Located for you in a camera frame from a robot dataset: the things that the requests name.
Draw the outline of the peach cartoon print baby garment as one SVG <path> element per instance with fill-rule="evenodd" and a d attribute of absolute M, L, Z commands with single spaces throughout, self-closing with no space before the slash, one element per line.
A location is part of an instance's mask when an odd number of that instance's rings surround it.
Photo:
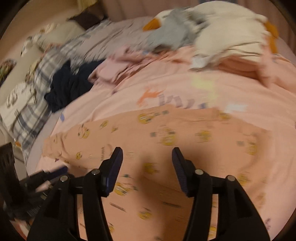
<path fill-rule="evenodd" d="M 103 199 L 114 240 L 181 240 L 193 199 L 182 160 L 192 171 L 233 175 L 256 207 L 269 174 L 271 133 L 215 108 L 172 105 L 63 123 L 43 145 L 43 156 L 92 170 L 123 151 L 114 190 Z"/>

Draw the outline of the white clothes pile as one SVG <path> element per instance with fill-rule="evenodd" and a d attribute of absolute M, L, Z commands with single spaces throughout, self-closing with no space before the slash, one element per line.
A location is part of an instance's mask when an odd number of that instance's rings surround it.
<path fill-rule="evenodd" d="M 19 83 L 10 92 L 6 101 L 1 105 L 1 121 L 8 131 L 13 126 L 21 111 L 28 105 L 36 102 L 35 88 L 32 84 Z"/>

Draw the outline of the raccoon print pillow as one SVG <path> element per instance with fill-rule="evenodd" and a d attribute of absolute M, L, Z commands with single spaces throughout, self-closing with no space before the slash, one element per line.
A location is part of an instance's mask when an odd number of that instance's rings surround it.
<path fill-rule="evenodd" d="M 29 70 L 27 71 L 27 74 L 25 76 L 25 83 L 27 87 L 32 88 L 34 86 L 35 72 L 43 57 L 44 56 L 40 57 L 30 65 Z"/>

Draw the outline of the dark navy garment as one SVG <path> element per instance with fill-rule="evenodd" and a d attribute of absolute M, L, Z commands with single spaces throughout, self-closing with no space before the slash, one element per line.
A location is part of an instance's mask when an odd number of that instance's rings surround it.
<path fill-rule="evenodd" d="M 53 75 L 50 91 L 44 96 L 50 111 L 55 113 L 65 108 L 91 90 L 93 83 L 88 80 L 88 77 L 103 61 L 104 59 L 84 63 L 76 73 L 71 71 L 71 61 L 66 61 Z"/>

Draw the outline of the pink printed bed blanket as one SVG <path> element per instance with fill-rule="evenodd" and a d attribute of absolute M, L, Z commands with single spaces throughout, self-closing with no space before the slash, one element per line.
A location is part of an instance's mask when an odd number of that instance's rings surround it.
<path fill-rule="evenodd" d="M 233 175 L 270 238 L 295 210 L 295 66 L 265 52 L 255 79 L 192 71 L 189 49 L 154 61 L 116 86 L 101 83 L 69 104 L 42 142 L 37 170 L 63 164 L 80 176 L 115 147 L 124 160 L 103 200 L 114 240 L 181 240 L 191 199 L 171 161 Z"/>

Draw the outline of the plaid grey pillow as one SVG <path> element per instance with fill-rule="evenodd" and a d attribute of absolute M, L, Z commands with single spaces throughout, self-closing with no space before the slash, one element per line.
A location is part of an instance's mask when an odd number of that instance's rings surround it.
<path fill-rule="evenodd" d="M 86 33 L 63 44 L 61 47 L 52 48 L 42 58 L 41 63 L 37 65 L 37 69 L 33 74 L 35 91 L 33 100 L 26 103 L 25 107 L 17 113 L 16 121 L 11 129 L 11 134 L 21 144 L 23 160 L 25 162 L 28 159 L 35 139 L 51 114 L 44 96 L 50 91 L 53 75 L 68 60 L 71 61 L 70 69 L 77 71 L 78 67 L 85 62 L 100 60 L 106 57 L 103 54 L 90 58 L 90 54 L 88 53 L 84 55 L 78 53 L 78 48 L 110 23 L 111 21 L 104 20 L 102 23 L 91 27 Z"/>

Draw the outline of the pink crumpled garment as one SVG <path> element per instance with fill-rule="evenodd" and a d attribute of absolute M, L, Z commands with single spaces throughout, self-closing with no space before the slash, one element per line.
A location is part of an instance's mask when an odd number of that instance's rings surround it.
<path fill-rule="evenodd" d="M 88 81 L 93 84 L 106 83 L 117 86 L 158 59 L 158 54 L 144 50 L 135 51 L 124 46 L 99 64 L 89 75 Z"/>

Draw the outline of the white goose plush toy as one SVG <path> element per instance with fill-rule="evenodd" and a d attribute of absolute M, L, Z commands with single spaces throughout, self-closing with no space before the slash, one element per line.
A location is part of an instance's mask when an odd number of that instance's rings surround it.
<path fill-rule="evenodd" d="M 268 21 L 267 17 L 257 14 L 251 11 L 250 9 L 247 9 L 238 4 L 229 3 L 226 1 L 210 1 L 206 3 L 202 3 L 192 8 L 196 9 L 196 11 L 199 11 L 200 13 L 203 13 L 206 16 L 207 27 L 215 21 L 221 22 L 223 20 L 259 21 L 260 23 L 264 24 L 266 30 L 270 32 L 268 43 L 271 51 L 273 53 L 277 52 L 275 41 L 278 38 L 278 31 L 276 27 Z M 168 9 L 157 14 L 150 22 L 148 22 L 143 27 L 143 31 L 150 32 L 151 34 L 154 30 L 158 29 L 161 26 L 161 23 L 163 23 L 165 17 L 170 13 L 171 10 L 172 9 Z"/>

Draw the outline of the grey small garment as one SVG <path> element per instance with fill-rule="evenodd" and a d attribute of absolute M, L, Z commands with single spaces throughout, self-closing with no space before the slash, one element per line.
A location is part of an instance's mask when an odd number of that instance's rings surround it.
<path fill-rule="evenodd" d="M 196 9 L 173 9 L 165 17 L 161 26 L 147 39 L 149 51 L 177 50 L 191 45 L 197 36 L 207 27 L 207 19 Z"/>

